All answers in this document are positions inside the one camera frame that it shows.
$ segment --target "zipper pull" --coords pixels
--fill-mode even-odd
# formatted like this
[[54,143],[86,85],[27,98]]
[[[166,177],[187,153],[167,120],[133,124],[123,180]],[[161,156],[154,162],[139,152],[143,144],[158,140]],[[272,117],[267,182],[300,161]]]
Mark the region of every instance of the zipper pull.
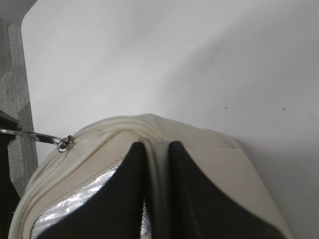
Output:
[[50,135],[41,134],[41,133],[34,133],[34,132],[28,132],[28,131],[16,131],[16,130],[6,129],[6,128],[0,128],[0,133],[28,137],[29,139],[35,142],[55,144],[59,152],[66,151],[68,146],[70,146],[74,142],[74,138],[71,135],[69,135],[66,138],[58,138],[55,136],[50,136]]

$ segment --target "gray carpet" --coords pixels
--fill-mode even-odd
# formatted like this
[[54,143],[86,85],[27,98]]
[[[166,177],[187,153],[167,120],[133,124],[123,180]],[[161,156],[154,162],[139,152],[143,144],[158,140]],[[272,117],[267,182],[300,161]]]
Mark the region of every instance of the gray carpet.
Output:
[[[0,110],[33,131],[21,28],[0,19]],[[10,177],[22,195],[37,168],[35,143],[17,137],[9,147]]]

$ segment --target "gray fabric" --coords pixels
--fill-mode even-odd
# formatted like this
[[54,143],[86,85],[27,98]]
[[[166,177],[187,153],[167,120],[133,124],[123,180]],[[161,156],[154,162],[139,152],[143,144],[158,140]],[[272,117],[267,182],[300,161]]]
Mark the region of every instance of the gray fabric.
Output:
[[[0,110],[33,131],[21,28],[0,19]],[[35,143],[17,137],[8,147],[10,176],[20,196],[37,168]]]
[[0,18],[21,26],[22,20],[36,0],[0,0]]

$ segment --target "silver lining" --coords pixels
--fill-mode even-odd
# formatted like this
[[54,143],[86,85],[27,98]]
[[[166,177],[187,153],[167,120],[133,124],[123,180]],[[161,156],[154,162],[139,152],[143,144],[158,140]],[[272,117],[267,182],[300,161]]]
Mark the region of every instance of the silver lining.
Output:
[[[56,203],[54,206],[47,209],[35,221],[32,231],[31,239],[38,238],[51,226],[63,220],[67,215],[71,214],[82,205],[84,205],[90,198],[92,198],[113,176],[119,165],[108,170],[106,173],[97,177],[95,180],[70,195],[68,198]],[[150,221],[147,214],[146,206],[143,206],[143,216],[141,224],[141,236],[150,237]]]

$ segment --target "metal rod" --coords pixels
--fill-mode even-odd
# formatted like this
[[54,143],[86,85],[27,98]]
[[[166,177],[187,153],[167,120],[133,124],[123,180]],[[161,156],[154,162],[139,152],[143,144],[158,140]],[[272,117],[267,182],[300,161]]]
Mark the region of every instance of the metal rod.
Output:
[[58,138],[55,136],[50,136],[50,135],[41,134],[41,133],[27,132],[27,131],[15,131],[15,130],[5,129],[5,128],[0,128],[0,133],[24,136],[24,137],[30,138],[32,141],[50,143],[55,145],[58,145],[62,141],[61,138]]

